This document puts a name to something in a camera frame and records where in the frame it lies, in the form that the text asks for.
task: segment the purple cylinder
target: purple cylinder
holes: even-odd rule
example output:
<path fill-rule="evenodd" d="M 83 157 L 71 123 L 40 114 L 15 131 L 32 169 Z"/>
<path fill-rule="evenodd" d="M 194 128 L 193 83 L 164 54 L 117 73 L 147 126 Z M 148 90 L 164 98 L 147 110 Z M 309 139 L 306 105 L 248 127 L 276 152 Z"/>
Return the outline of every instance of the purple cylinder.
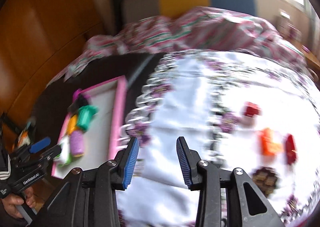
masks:
<path fill-rule="evenodd" d="M 83 133 L 75 130 L 70 135 L 70 151 L 73 157 L 81 157 L 84 155 Z"/>

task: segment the brown patterned object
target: brown patterned object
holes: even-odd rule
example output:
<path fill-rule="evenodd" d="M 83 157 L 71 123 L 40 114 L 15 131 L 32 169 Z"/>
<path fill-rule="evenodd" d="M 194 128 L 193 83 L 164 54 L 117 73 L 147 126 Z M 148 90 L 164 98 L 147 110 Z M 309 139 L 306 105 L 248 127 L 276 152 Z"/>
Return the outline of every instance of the brown patterned object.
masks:
<path fill-rule="evenodd" d="M 258 169 L 252 175 L 253 182 L 259 187 L 265 197 L 268 197 L 276 189 L 278 179 L 275 170 L 265 166 Z"/>

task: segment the orange toy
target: orange toy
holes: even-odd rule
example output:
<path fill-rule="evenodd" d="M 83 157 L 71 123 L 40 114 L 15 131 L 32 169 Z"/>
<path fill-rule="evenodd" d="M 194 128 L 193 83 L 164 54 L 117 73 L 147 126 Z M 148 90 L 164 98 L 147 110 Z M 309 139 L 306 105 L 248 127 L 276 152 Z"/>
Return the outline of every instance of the orange toy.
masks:
<path fill-rule="evenodd" d="M 282 151 L 280 143 L 273 142 L 273 131 L 265 128 L 260 132 L 261 152 L 264 156 L 274 156 Z"/>

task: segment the striped blanket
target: striped blanket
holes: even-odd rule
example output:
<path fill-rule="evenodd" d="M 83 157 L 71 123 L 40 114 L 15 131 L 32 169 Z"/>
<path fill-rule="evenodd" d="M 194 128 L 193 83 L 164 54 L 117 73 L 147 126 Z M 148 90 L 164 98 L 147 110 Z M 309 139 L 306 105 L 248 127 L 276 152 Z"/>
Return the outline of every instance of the striped blanket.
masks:
<path fill-rule="evenodd" d="M 196 7 L 176 20 L 164 16 L 130 23 L 116 36 L 87 41 L 83 54 L 50 82 L 76 76 L 95 59 L 132 52 L 172 52 L 186 49 L 236 51 L 267 58 L 295 71 L 305 70 L 303 54 L 282 39 L 268 21 L 229 10 Z"/>

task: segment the pink tray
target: pink tray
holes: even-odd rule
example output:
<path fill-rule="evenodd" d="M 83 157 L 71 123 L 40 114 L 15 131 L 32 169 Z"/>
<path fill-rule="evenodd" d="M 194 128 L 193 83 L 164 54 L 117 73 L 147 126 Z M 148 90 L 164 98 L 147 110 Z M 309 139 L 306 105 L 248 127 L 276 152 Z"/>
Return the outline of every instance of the pink tray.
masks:
<path fill-rule="evenodd" d="M 122 125 L 126 95 L 125 76 L 94 85 L 82 90 L 81 93 L 91 97 L 92 105 L 97 106 L 99 112 L 95 115 L 89 130 L 84 134 L 84 156 L 73 158 L 70 165 L 62 167 L 53 163 L 51 175 L 57 178 L 64 178 L 74 167 L 80 167 L 83 170 L 97 168 L 109 159 L 114 159 L 118 151 L 117 140 Z M 65 135 L 69 119 L 70 114 L 67 114 L 58 143 Z"/>

